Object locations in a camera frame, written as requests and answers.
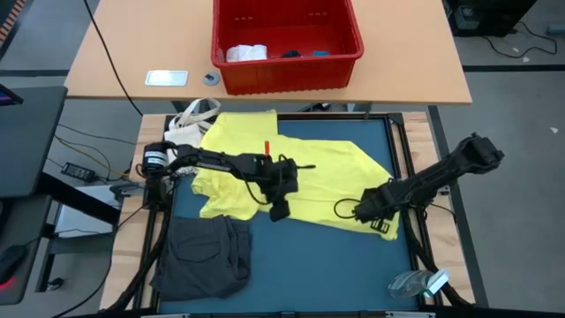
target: red bin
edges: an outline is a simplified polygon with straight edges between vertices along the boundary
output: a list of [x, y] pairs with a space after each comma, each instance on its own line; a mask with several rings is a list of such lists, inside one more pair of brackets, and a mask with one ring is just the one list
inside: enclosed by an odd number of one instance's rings
[[[226, 62], [241, 44], [267, 46], [267, 59]], [[290, 50], [301, 57], [282, 58]], [[363, 50], [350, 0], [214, 1], [212, 64], [232, 95], [346, 87]]]

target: blue table surface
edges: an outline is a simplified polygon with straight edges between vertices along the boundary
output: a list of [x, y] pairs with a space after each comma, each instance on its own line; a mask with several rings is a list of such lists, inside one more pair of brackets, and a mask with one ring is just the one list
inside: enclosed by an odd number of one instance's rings
[[[393, 174], [385, 123], [372, 121], [281, 121], [280, 134], [307, 140], [351, 140]], [[199, 217], [207, 197], [178, 186], [173, 214]], [[163, 301], [161, 314], [266, 312], [349, 312], [414, 309], [416, 298], [393, 299], [388, 284], [411, 270], [404, 229], [396, 241], [284, 219], [272, 223], [259, 212], [250, 221], [252, 261], [249, 284], [227, 299]]]

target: gray pants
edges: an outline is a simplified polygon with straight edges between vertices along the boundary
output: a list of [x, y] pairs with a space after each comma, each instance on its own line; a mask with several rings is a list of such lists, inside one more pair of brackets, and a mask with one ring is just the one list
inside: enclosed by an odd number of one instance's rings
[[249, 224], [172, 217], [151, 286], [162, 300], [226, 298], [249, 280]]

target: white tote bag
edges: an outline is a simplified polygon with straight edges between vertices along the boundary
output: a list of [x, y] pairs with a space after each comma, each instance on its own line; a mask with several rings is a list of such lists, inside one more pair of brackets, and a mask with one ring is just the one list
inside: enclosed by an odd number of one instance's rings
[[[200, 105], [202, 101], [208, 101], [211, 110], [201, 114], [194, 113], [194, 110]], [[169, 130], [165, 132], [164, 138], [167, 141], [172, 141], [177, 145], [191, 145], [195, 148], [200, 147], [202, 135], [210, 128], [211, 124], [206, 122], [206, 119], [217, 114], [220, 110], [220, 102], [214, 98], [200, 98], [191, 102], [191, 104], [182, 113], [178, 113], [173, 120], [169, 122]], [[171, 150], [167, 151], [169, 156], [169, 163], [177, 159]], [[195, 167], [186, 167], [180, 169], [178, 173], [196, 173]]]

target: wooden tabletop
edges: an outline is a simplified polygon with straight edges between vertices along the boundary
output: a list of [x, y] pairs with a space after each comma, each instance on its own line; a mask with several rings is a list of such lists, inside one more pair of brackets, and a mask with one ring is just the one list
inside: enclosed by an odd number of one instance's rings
[[[212, 0], [101, 0], [95, 20], [128, 94], [138, 99], [199, 97], [313, 102], [471, 103], [441, 0], [351, 0], [365, 45], [346, 88], [228, 95], [210, 59]], [[184, 87], [148, 87], [147, 72], [189, 72]], [[125, 98], [91, 25], [65, 85], [71, 98]]]
[[[147, 143], [162, 140], [164, 123], [166, 115], [145, 115], [139, 129], [139, 137], [137, 147], [132, 162], [132, 171], [135, 165], [141, 163], [143, 156], [143, 147]], [[411, 157], [416, 172], [427, 168], [438, 161], [438, 156], [433, 143], [432, 132], [425, 112], [406, 112], [403, 113], [404, 124], [408, 141], [410, 143]], [[397, 129], [393, 128], [393, 136], [397, 147], [401, 172], [407, 175], [403, 152], [401, 148], [400, 137]], [[132, 174], [132, 179], [138, 182], [144, 180]], [[128, 217], [133, 211], [141, 206], [142, 199], [135, 196], [126, 199], [122, 208], [121, 220]], [[448, 196], [438, 196], [435, 204], [451, 208]], [[471, 282], [465, 260], [463, 250], [461, 248], [459, 235], [456, 224], [452, 215], [443, 209], [429, 207], [427, 209], [427, 229], [430, 242], [432, 245], [433, 258], [438, 268], [447, 269], [450, 274], [449, 282], [459, 294], [466, 300], [473, 302], [473, 292]], [[147, 227], [148, 212], [142, 210], [130, 221], [125, 223], [117, 233], [116, 242], [114, 244], [114, 252], [112, 254], [112, 268], [106, 279], [102, 294], [100, 308], [106, 308], [116, 301], [119, 294], [125, 289], [139, 268], [139, 260]], [[162, 218], [159, 217], [155, 223], [154, 241], [161, 230]], [[147, 285], [148, 280], [153, 277], [153, 269], [147, 275], [146, 289], [143, 296], [143, 307], [149, 307], [151, 287]]]

